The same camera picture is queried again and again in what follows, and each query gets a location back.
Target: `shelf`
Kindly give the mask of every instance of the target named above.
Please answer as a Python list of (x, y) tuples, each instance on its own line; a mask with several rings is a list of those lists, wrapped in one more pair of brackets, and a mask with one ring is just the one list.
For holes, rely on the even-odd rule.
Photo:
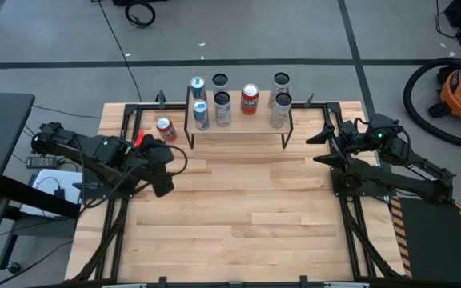
[(230, 125), (220, 127), (216, 123), (213, 91), (207, 91), (207, 105), (209, 110), (209, 128), (199, 130), (195, 126), (193, 115), (194, 99), (191, 92), (186, 100), (186, 132), (188, 134), (288, 134), (292, 129), (288, 117), (281, 128), (270, 126), (271, 108), (268, 107), (270, 91), (259, 92), (257, 111), (252, 115), (241, 112), (241, 91), (229, 91), (230, 96)]

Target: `concrete floor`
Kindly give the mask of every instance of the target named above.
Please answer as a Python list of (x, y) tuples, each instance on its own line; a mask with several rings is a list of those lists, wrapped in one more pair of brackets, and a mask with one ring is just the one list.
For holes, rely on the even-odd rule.
[[(450, 1), (441, 0), (441, 9)], [(132, 68), (144, 101), (154, 101), (160, 89), (168, 101), (183, 101), (194, 75), (210, 78), (223, 72), (233, 90), (241, 89), (245, 82), (269, 89), (273, 74), (285, 71), (291, 76), (295, 100), (314, 93), (315, 100), (372, 101), (377, 113), (400, 119), (418, 153), (457, 174), (455, 198), (461, 202), (461, 148), (426, 134), (403, 108), (403, 87), (417, 66), (390, 66), (388, 62), (364, 66), (361, 82), (357, 71), (360, 73), (362, 66), (354, 62), (359, 58), (461, 57), (457, 42), (435, 32), (434, 0), (170, 0), (152, 4), (157, 20), (145, 30), (129, 25), (121, 7), (109, 0), (102, 4), (124, 52), (130, 54), (128, 60), (165, 61), (137, 62)], [(0, 92), (30, 93), (37, 97), (37, 105), (96, 116), (105, 102), (138, 100), (126, 68), (122, 63), (120, 67), (111, 64), (121, 62), (122, 56), (98, 4), (88, 0), (0, 0), (0, 8), (0, 68), (10, 68), (0, 69)], [(349, 15), (351, 27), (345, 27), (343, 15)], [(441, 25), (452, 32), (445, 18)], [(351, 31), (358, 53), (348, 42)], [(208, 66), (201, 57), (242, 61)], [(255, 65), (254, 59), (276, 60)], [(90, 65), (79, 62), (96, 64), (86, 68)], [(421, 79), (414, 91), (419, 107), (435, 100), (435, 88), (431, 75)], [(37, 130), (41, 123), (51, 121), (82, 134), (94, 134), (98, 128), (97, 120), (36, 109), (28, 125)], [(447, 118), (438, 120), (437, 125), (461, 134), (461, 121)], [(21, 136), (16, 155), (27, 157), (29, 143), (27, 136)], [(394, 171), (406, 173), (396, 167)], [(33, 171), (12, 158), (5, 173), (27, 182)], [(0, 230), (8, 227), (10, 222), (4, 222)], [(12, 260), (29, 265), (67, 240), (22, 238)], [(0, 251), (4, 241), (0, 237)], [(63, 247), (4, 287), (61, 282), (69, 249)], [(8, 276), (0, 271), (0, 280)]]

